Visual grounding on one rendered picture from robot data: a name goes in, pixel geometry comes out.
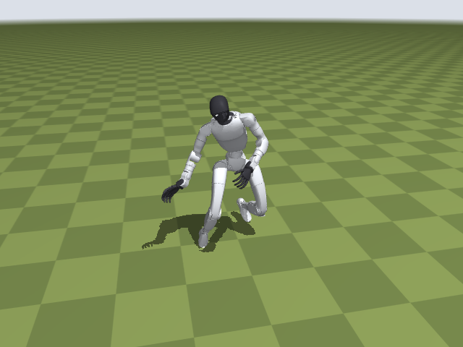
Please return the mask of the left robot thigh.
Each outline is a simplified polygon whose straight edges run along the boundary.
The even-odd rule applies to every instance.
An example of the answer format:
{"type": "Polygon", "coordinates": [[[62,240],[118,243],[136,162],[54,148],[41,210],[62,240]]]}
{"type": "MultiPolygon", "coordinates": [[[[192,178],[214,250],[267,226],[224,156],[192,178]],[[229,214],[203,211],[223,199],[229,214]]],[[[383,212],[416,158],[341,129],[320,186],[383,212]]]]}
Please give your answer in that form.
{"type": "MultiPolygon", "coordinates": [[[[248,161],[249,160],[246,159],[246,163],[248,161]]],[[[259,165],[256,165],[254,171],[251,173],[249,182],[256,201],[252,208],[256,215],[262,215],[266,213],[267,210],[267,198],[265,182],[259,165]]]]}

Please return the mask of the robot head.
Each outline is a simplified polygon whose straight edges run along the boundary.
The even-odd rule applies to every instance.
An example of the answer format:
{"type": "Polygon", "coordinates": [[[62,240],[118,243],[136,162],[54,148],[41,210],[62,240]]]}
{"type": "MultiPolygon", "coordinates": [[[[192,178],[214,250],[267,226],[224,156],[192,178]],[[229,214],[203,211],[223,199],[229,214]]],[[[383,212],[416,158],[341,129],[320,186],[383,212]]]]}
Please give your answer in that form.
{"type": "Polygon", "coordinates": [[[220,124],[220,125],[227,125],[232,121],[232,117],[230,120],[229,116],[234,116],[232,112],[229,112],[229,105],[227,99],[222,95],[217,95],[211,98],[210,101],[210,112],[213,118],[220,124]],[[215,116],[217,115],[218,116],[215,116]]]}

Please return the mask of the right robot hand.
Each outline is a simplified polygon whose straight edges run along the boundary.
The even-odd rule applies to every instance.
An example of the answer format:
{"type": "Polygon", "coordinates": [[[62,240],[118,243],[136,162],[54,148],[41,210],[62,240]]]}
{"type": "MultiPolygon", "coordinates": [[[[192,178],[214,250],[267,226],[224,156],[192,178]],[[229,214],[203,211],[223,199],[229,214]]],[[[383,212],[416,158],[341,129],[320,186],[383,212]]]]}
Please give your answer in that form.
{"type": "Polygon", "coordinates": [[[165,189],[163,191],[161,199],[164,202],[166,199],[166,203],[168,203],[168,199],[169,199],[169,203],[171,203],[171,198],[173,197],[173,195],[176,194],[179,191],[179,189],[184,189],[183,187],[180,186],[181,184],[183,184],[183,182],[184,182],[184,179],[180,179],[179,181],[176,182],[175,185],[172,185],[168,187],[167,189],[165,189]]]}

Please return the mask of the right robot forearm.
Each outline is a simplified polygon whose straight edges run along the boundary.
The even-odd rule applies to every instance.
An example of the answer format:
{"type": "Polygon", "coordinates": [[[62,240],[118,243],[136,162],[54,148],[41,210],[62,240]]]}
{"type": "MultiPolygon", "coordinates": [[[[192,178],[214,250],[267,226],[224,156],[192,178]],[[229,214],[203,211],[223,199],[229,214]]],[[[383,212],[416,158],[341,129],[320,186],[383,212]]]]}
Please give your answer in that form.
{"type": "Polygon", "coordinates": [[[185,188],[188,186],[189,184],[189,180],[191,179],[192,177],[192,172],[194,171],[194,168],[196,167],[196,165],[190,161],[190,157],[192,155],[192,152],[190,153],[188,159],[187,159],[187,162],[186,162],[186,166],[183,170],[183,173],[182,173],[182,176],[181,176],[181,179],[184,179],[184,182],[183,184],[181,184],[180,186],[185,188]]]}

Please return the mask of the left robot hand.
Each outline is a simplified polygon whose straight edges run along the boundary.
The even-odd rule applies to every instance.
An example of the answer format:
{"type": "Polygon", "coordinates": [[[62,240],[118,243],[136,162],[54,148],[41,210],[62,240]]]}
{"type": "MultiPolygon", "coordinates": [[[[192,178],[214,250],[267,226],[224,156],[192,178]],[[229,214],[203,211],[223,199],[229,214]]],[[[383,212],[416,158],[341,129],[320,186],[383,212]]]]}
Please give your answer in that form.
{"type": "Polygon", "coordinates": [[[240,187],[239,189],[243,189],[244,187],[247,186],[247,183],[250,180],[251,173],[254,171],[253,168],[250,166],[250,164],[251,164],[251,161],[247,162],[245,167],[242,170],[239,170],[234,173],[234,174],[241,173],[237,179],[232,181],[232,182],[236,182],[240,179],[236,184],[234,184],[234,186],[236,186],[242,182],[239,186],[237,186],[237,188],[240,187]]]}

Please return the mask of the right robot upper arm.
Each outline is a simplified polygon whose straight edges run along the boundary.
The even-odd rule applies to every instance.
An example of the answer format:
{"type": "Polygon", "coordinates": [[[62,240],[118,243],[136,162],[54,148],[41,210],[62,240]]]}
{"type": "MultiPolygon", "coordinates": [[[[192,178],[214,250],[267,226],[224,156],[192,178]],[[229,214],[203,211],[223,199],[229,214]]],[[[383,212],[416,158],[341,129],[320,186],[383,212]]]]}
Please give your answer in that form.
{"type": "Polygon", "coordinates": [[[192,151],[192,155],[190,157],[191,161],[194,161],[198,163],[201,159],[201,150],[203,149],[205,142],[206,142],[206,137],[211,135],[211,122],[208,122],[207,124],[204,124],[201,126],[200,131],[198,132],[197,138],[195,140],[194,144],[194,150],[192,151]]]}

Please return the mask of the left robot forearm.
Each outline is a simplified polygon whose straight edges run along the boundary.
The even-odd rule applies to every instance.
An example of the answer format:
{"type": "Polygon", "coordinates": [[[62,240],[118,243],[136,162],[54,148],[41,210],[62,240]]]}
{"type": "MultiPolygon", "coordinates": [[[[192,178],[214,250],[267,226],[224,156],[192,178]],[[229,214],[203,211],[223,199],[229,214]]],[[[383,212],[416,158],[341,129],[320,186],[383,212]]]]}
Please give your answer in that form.
{"type": "Polygon", "coordinates": [[[253,168],[253,170],[255,169],[256,165],[259,164],[260,159],[262,158],[262,156],[265,155],[267,149],[268,149],[268,140],[263,139],[261,146],[255,148],[255,152],[252,154],[252,157],[250,157],[249,159],[249,161],[251,161],[250,166],[253,168]]]}

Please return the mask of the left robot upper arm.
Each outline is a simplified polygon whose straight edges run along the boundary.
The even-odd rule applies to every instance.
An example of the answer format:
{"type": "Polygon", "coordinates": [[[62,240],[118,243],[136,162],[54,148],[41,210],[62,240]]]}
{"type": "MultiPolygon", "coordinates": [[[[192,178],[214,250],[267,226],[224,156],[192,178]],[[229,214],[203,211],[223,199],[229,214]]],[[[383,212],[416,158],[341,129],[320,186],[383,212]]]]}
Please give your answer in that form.
{"type": "Polygon", "coordinates": [[[259,123],[257,122],[255,115],[252,113],[241,113],[239,117],[244,126],[249,127],[252,134],[258,138],[255,144],[256,147],[260,147],[263,139],[267,138],[264,135],[264,132],[259,123]]]}

